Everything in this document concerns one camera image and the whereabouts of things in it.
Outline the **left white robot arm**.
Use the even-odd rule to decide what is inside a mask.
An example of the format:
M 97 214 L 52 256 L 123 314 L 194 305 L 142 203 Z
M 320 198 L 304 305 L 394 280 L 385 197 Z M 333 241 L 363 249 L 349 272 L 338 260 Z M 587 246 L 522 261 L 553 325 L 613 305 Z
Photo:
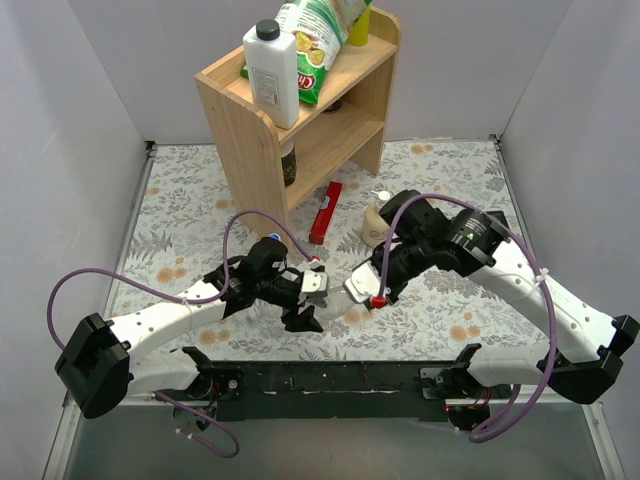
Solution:
M 287 247 L 264 237 L 246 255 L 228 259 L 177 297 L 121 319 L 84 317 L 64 346 L 55 372 L 85 418 L 113 410 L 128 396 L 178 391 L 193 400 L 220 385 L 213 364 L 195 347 L 167 358 L 151 353 L 197 329 L 248 309 L 256 301 L 281 308 L 286 331 L 322 332 L 309 304 L 328 293 L 318 259 L 299 270 L 288 266 Z

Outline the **clear plastic bottle front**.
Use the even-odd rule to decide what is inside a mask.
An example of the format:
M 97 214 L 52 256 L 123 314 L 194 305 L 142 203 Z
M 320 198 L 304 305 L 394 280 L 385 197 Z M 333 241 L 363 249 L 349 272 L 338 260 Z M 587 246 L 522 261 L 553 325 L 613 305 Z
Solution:
M 268 321 L 280 321 L 282 315 L 282 308 L 269 304 L 262 300 L 257 300 L 251 310 L 251 316 L 256 321 L 268 322 Z

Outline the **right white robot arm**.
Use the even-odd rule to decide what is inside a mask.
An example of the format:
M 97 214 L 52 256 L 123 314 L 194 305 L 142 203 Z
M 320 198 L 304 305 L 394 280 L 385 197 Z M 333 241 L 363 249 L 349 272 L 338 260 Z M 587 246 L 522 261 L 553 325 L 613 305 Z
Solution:
M 496 385 L 543 383 L 578 404 L 598 400 L 616 382 L 639 323 L 580 300 L 535 266 L 491 212 L 470 207 L 447 218 L 415 190 L 380 209 L 395 240 L 370 258 L 370 308 L 395 303 L 410 280 L 429 269 L 454 272 L 513 307 L 546 336 L 525 347 L 470 344 L 429 386 L 446 396 L 475 397 Z

